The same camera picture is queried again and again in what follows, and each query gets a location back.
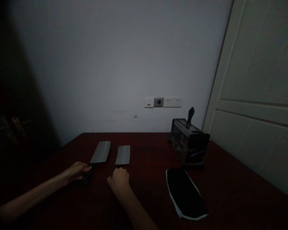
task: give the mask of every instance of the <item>hand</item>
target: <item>hand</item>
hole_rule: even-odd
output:
[[[129,185],[129,173],[126,169],[115,169],[113,175],[107,178],[107,182],[116,198],[120,201],[128,197],[132,191]]]
[[[64,176],[66,184],[69,184],[74,180],[81,180],[83,178],[83,173],[90,171],[91,168],[92,167],[88,167],[88,165],[85,163],[76,162],[62,172],[61,175]]]

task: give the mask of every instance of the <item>black knife handle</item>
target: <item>black knife handle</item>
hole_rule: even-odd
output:
[[[194,115],[194,107],[192,107],[192,108],[189,110],[187,125],[190,125],[190,124],[191,124],[191,120],[192,120],[193,115]]]
[[[85,172],[83,175],[83,178],[81,179],[81,184],[83,186],[87,186],[91,180],[93,171],[95,170],[97,164],[96,163],[89,163],[88,167],[92,166],[91,170],[88,172]]]

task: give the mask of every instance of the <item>switch panel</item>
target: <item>switch panel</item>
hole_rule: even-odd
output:
[[[163,97],[155,97],[154,107],[163,107]]]
[[[145,97],[144,98],[144,107],[153,108],[154,107],[154,97]]]

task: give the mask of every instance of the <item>door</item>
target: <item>door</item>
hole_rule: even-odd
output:
[[[203,131],[288,195],[288,0],[235,0]]]

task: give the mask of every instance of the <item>knife block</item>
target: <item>knife block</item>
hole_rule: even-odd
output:
[[[170,143],[184,168],[204,169],[204,157],[210,135],[185,119],[173,119]]]

